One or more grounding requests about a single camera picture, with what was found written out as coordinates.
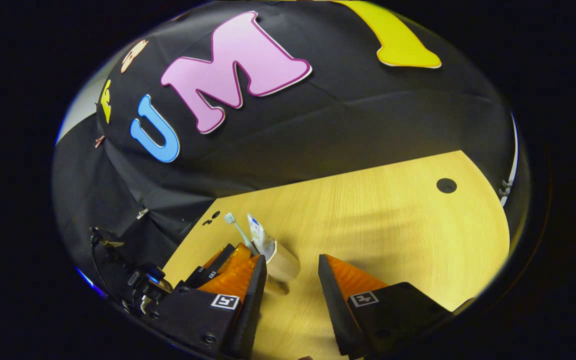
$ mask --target wooden table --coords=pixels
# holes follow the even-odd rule
[[[453,193],[437,182],[450,178]],[[209,225],[201,225],[220,211]],[[286,296],[263,297],[254,359],[347,359],[339,355],[318,256],[329,254],[389,285],[407,281],[454,311],[476,297],[508,256],[508,223],[498,196],[462,152],[442,153],[295,184],[218,198],[167,262],[174,286],[227,243],[250,235],[250,212],[301,262]]]

